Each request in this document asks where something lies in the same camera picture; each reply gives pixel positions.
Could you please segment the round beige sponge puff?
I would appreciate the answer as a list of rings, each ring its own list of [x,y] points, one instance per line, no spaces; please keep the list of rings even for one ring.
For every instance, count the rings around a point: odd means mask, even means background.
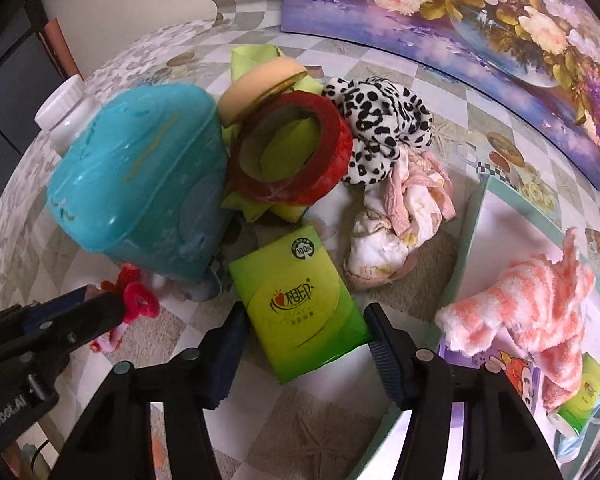
[[[242,122],[264,102],[290,89],[308,74],[294,58],[271,58],[244,73],[222,94],[216,109],[223,127]]]

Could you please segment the red tape roll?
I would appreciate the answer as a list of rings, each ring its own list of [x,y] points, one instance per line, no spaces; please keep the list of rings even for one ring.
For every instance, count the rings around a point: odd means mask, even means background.
[[[266,204],[311,206],[347,173],[352,133],[336,106],[291,91],[242,124],[230,150],[233,190]]]

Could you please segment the red pink pipe cleaner toy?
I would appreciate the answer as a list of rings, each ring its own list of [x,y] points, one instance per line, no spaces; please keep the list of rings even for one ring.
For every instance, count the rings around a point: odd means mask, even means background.
[[[88,285],[85,299],[92,299],[103,292],[114,292],[125,306],[122,323],[108,333],[90,342],[91,352],[110,353],[118,350],[125,332],[138,318],[156,318],[160,313],[160,302],[154,292],[142,282],[142,271],[137,266],[125,263],[117,281],[102,281],[100,286]]]

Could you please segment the black white leopard scrunchie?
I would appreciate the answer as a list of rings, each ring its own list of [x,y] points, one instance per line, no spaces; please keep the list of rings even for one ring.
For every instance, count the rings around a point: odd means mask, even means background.
[[[422,98],[386,78],[332,78],[322,96],[329,99],[352,134],[345,184],[377,184],[398,161],[402,148],[415,152],[431,144],[432,114]]]

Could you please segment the pink white fluffy towel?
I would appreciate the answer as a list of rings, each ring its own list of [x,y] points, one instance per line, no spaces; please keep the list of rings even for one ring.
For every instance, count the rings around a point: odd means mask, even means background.
[[[579,259],[576,230],[565,232],[562,258],[543,254],[514,260],[483,292],[443,307],[434,317],[452,351],[474,356],[500,330],[544,374],[542,403],[551,412],[580,387],[585,319],[582,304],[595,286]]]

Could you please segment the white plastic bottle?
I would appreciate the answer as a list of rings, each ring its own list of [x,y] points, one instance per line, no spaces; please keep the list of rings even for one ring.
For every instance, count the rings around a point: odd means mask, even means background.
[[[34,121],[50,137],[50,145],[64,156],[91,123],[102,103],[86,91],[80,75],[64,81],[41,105]]]

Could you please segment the floral painting canvas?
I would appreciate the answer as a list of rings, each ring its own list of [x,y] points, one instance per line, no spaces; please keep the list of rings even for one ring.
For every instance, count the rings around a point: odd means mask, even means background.
[[[600,19],[586,0],[283,0],[282,25],[470,84],[537,128],[600,190]]]

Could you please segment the purple cartoon tissue pack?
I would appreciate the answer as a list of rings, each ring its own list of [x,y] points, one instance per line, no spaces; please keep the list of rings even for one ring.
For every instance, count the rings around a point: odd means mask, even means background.
[[[489,349],[474,356],[465,356],[462,352],[452,351],[442,342],[439,354],[450,364],[470,368],[480,368],[489,364],[497,370],[502,370],[529,411],[534,413],[539,400],[541,372],[530,360],[522,358],[518,351],[514,351],[510,344],[495,341]]]

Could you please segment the teal plastic container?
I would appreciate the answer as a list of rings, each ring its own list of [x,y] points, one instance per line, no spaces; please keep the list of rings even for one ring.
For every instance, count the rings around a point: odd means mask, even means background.
[[[120,93],[56,166],[46,204],[88,252],[173,281],[202,280],[230,213],[215,100],[193,84]]]

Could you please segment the green tissue pack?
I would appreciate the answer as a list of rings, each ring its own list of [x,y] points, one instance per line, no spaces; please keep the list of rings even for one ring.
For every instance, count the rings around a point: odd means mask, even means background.
[[[600,397],[600,363],[588,353],[582,358],[580,387],[576,394],[554,413],[554,424],[566,438],[580,436]]]
[[[370,341],[360,309],[312,226],[232,262],[230,275],[283,384]]]

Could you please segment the pink white baby cloth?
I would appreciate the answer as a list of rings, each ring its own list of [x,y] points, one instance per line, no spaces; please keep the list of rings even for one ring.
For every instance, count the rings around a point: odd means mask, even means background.
[[[343,263],[356,290],[386,286],[414,269],[418,251],[455,218],[453,185],[433,152],[402,148],[388,177],[365,187]]]

